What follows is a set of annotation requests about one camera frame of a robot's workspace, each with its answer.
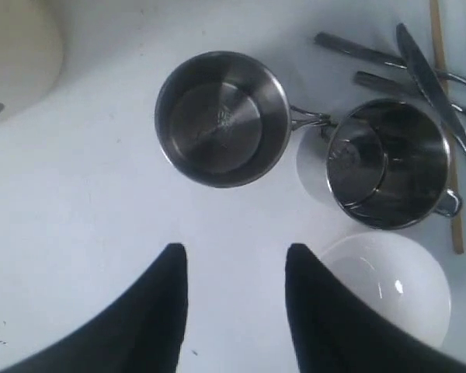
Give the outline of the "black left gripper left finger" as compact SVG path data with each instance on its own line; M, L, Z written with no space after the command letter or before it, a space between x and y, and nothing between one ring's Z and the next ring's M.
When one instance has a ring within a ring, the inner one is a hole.
M174 372L186 331L187 255L170 243L114 303L9 372Z

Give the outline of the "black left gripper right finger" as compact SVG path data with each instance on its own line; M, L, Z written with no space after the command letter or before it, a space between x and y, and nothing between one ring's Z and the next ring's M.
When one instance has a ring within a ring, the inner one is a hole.
M301 372L466 372L370 309L302 243L287 251L286 309Z

